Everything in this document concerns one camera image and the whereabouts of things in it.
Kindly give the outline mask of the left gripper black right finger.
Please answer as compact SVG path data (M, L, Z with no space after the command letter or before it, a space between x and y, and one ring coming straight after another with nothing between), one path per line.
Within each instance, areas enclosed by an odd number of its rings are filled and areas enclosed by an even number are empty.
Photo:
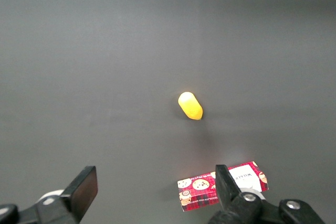
M283 199L275 206L255 189L240 189L226 165L216 165L215 172L222 209L208 223L324 223L302 200Z

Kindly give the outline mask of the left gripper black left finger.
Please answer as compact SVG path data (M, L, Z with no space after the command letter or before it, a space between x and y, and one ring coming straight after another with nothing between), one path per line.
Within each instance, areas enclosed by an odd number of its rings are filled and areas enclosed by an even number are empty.
M97 193L96 167L86 166L65 189L45 193L25 210L2 204L1 223L80 223Z

